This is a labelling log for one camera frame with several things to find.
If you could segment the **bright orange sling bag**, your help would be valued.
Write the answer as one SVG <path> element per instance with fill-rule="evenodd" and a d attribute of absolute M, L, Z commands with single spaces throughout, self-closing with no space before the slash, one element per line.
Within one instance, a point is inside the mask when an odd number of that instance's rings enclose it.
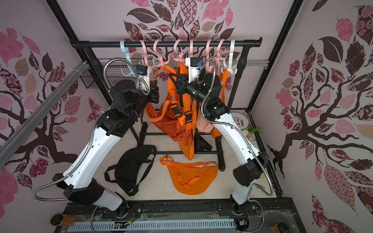
<path fill-rule="evenodd" d="M 216 105 L 214 106 L 214 107 L 217 107 L 217 113 L 219 116 L 225 112 L 223 104 L 225 104 L 225 90 L 224 89 L 226 86 L 227 79 L 228 79 L 228 70 L 223 70 L 219 75 L 219 81 L 222 86 L 220 90 L 220 101 L 218 101 Z M 211 131 L 210 134 L 214 138 L 222 136 L 221 132 L 216 127 L 214 127 L 214 129 Z"/>

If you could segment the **orange strap bag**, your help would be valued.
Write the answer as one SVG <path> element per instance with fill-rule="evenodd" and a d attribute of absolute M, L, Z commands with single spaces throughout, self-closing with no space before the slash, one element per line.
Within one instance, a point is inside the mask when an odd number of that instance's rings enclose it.
<path fill-rule="evenodd" d="M 191 161 L 195 153 L 194 136 L 198 112 L 197 102 L 192 100 L 189 94 L 183 94 L 182 96 L 180 95 L 180 103 L 182 105 L 182 113 L 186 119 L 186 137 L 179 141 L 179 146 L 187 159 Z"/>

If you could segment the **black sling bag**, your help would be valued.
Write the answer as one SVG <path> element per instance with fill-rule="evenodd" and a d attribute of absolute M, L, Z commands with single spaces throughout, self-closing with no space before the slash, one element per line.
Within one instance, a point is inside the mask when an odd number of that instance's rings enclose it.
<path fill-rule="evenodd" d="M 196 128 L 196 134 L 194 136 L 194 152 L 212 151 L 212 146 L 199 135 L 199 131 Z"/>

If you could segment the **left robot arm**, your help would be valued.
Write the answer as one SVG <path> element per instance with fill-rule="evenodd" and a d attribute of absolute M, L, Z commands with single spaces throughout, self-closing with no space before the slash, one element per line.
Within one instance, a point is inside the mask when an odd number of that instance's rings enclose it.
<path fill-rule="evenodd" d="M 103 112 L 92 127 L 90 140 L 77 160 L 63 174 L 56 174 L 52 183 L 41 186 L 33 191 L 32 197 L 38 201 L 52 202 L 58 199 L 43 198 L 37 193 L 43 189 L 57 185 L 64 190 L 62 200 L 81 205 L 95 205 L 111 211 L 117 211 L 124 205 L 124 199 L 117 193 L 101 186 L 94 178 L 96 170 L 102 161 L 126 134 L 149 103 L 159 100 L 156 83 L 150 82 L 151 68 L 147 65 L 133 65 L 124 58 L 113 58 L 104 66 L 104 81 L 107 79 L 107 68 L 116 61 L 122 61 L 129 66 L 138 83 L 125 79 L 109 86 L 113 99 L 111 106 Z"/>

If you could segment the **dark orange backpack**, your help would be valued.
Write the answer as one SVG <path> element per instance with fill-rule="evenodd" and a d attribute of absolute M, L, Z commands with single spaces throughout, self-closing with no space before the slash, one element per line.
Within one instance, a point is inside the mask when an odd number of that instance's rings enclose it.
<path fill-rule="evenodd" d="M 187 67 L 182 63 L 179 63 L 176 69 L 169 66 L 163 66 L 161 69 L 168 74 L 186 74 L 188 77 Z M 145 108 L 145 113 L 150 122 L 163 133 L 166 133 L 173 141 L 181 141 L 186 137 L 186 119 L 182 113 L 180 95 L 176 93 L 176 87 L 170 78 L 168 78 L 168 94 L 160 110 L 156 111 L 150 103 Z"/>

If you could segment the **salmon pink sling bag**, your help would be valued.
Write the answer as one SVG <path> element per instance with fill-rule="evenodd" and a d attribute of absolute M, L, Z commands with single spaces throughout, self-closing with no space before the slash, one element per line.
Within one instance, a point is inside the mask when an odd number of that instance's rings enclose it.
<path fill-rule="evenodd" d="M 198 106 L 196 128 L 198 129 L 199 132 L 209 134 L 213 131 L 214 126 L 208 121 L 206 121 L 205 118 L 203 117 L 203 114 L 201 112 L 201 105 L 202 104 L 200 103 Z"/>

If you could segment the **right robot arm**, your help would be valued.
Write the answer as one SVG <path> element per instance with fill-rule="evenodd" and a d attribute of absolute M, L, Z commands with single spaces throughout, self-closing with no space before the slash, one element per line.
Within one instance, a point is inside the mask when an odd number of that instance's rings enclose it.
<path fill-rule="evenodd" d="M 208 61 L 213 63 L 212 73 L 206 72 L 208 62 L 201 63 L 196 58 L 186 58 L 188 73 L 170 74 L 169 77 L 175 84 L 178 95 L 188 94 L 201 103 L 203 118 L 224 136 L 237 156 L 240 166 L 233 170 L 237 184 L 231 195 L 230 208 L 234 214 L 240 215 L 247 207 L 253 206 L 249 196 L 261 174 L 266 176 L 270 187 L 267 196 L 275 192 L 265 169 L 269 156 L 256 149 L 235 123 L 222 101 L 222 86 L 219 76 L 215 73 L 216 60 L 211 57 Z"/>

